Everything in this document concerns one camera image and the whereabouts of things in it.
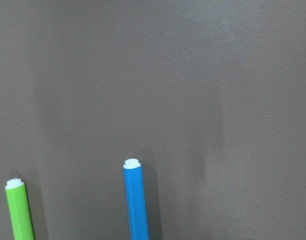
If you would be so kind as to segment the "blue marker pen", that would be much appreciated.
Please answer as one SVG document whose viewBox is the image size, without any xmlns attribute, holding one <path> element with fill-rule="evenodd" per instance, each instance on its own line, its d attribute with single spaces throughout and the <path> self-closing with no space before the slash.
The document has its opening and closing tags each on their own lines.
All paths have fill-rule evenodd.
<svg viewBox="0 0 306 240">
<path fill-rule="evenodd" d="M 123 165 L 130 238 L 148 240 L 148 225 L 142 167 L 138 159 L 129 158 Z"/>
</svg>

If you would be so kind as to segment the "green marker pen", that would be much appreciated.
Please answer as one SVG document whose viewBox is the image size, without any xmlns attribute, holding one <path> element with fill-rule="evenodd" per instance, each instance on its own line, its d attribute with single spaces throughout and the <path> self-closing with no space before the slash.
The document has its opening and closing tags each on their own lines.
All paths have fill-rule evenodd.
<svg viewBox="0 0 306 240">
<path fill-rule="evenodd" d="M 6 182 L 6 199 L 15 240 L 34 240 L 26 187 L 19 178 Z"/>
</svg>

